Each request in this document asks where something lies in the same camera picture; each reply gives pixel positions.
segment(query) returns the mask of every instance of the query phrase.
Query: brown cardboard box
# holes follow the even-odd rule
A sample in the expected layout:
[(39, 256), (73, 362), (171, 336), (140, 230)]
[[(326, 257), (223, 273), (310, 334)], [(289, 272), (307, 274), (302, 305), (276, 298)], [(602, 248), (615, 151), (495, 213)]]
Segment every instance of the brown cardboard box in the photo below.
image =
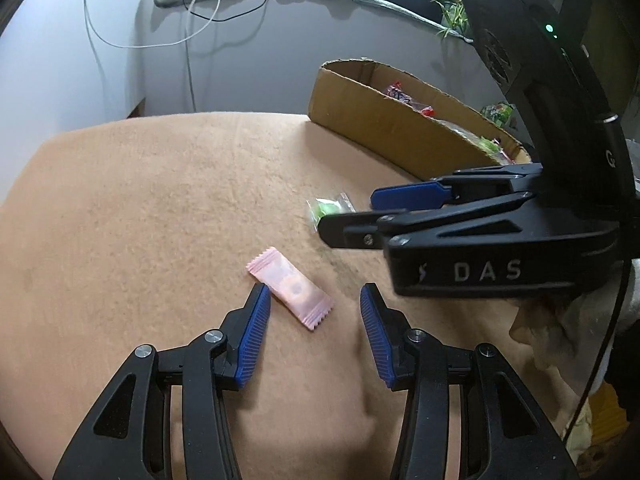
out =
[(498, 165), (445, 125), (385, 96), (382, 92), (395, 81), (416, 101), (433, 107), (437, 119), (458, 124), (477, 136), (500, 139), (517, 164), (531, 162), (516, 139), (475, 110), (407, 72), (368, 59), (322, 65), (309, 102), (309, 118), (423, 180)]

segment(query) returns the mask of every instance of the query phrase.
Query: pink wrapped candy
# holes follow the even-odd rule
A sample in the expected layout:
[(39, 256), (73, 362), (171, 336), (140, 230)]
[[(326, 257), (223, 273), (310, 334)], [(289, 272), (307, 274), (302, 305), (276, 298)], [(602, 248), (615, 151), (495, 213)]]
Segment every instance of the pink wrapped candy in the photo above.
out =
[(296, 269), (275, 247), (270, 247), (247, 266), (257, 280), (313, 330), (334, 306), (334, 300)]

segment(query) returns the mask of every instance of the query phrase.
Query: white wall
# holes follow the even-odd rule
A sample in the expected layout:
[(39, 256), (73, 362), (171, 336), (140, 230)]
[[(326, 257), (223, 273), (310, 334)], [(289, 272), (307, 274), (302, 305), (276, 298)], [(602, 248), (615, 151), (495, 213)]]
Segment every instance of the white wall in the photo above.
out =
[[(222, 0), (219, 17), (261, 1)], [(213, 7), (197, 10), (210, 16)], [(143, 0), (144, 40), (182, 38), (185, 13)], [(194, 18), (192, 30), (204, 23)], [(190, 52), (198, 111), (304, 114), (322, 63), (359, 57), (411, 72), (476, 109), (504, 99), (472, 46), (351, 0), (269, 0), (247, 16), (213, 23), (190, 41)], [(145, 50), (143, 58), (146, 114), (191, 111), (184, 46)]]
[[(139, 41), (140, 0), (89, 0), (115, 43)], [(25, 0), (0, 36), (0, 203), (53, 134), (119, 120), (143, 98), (140, 53), (87, 36), (82, 0)]]

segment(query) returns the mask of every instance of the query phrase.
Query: silver bolt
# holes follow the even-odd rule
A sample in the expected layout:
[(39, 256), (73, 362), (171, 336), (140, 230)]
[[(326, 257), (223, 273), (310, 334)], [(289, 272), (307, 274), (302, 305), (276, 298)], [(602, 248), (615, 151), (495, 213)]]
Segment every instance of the silver bolt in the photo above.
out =
[(409, 242), (408, 236), (394, 236), (389, 240), (390, 245), (404, 245)]
[(414, 343), (419, 343), (427, 337), (427, 333), (419, 328), (412, 328), (411, 330), (406, 331), (406, 336)]
[(151, 348), (151, 345), (140, 345), (136, 348), (134, 353), (136, 354), (136, 357), (145, 358), (151, 355), (152, 351), (153, 349)]
[(220, 330), (209, 330), (205, 335), (204, 339), (207, 343), (217, 343), (224, 337), (223, 333)]
[(495, 356), (495, 349), (492, 345), (489, 345), (487, 343), (482, 343), (480, 345), (480, 348), (478, 348), (478, 351), (484, 356), (484, 357), (494, 357)]

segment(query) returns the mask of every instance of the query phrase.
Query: table surface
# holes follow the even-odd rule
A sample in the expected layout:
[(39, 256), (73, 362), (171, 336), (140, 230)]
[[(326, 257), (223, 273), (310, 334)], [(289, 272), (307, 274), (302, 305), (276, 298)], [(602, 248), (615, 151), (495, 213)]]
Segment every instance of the table surface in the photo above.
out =
[[(375, 188), (407, 181), (305, 116), (143, 118), (46, 142), (0, 208), (0, 420), (51, 478), (129, 353), (217, 327), (254, 284), (245, 265), (275, 246), (335, 307), (309, 332), (273, 301), (253, 379), (225, 394), (245, 480), (388, 478), (406, 395), (378, 378), (358, 307), (365, 282), (445, 344), (493, 342), (561, 427), (575, 397), (509, 338), (515, 306), (398, 298), (381, 253), (329, 250), (308, 225), (305, 200), (346, 192), (361, 210)], [(452, 392), (447, 477), (457, 478)]]

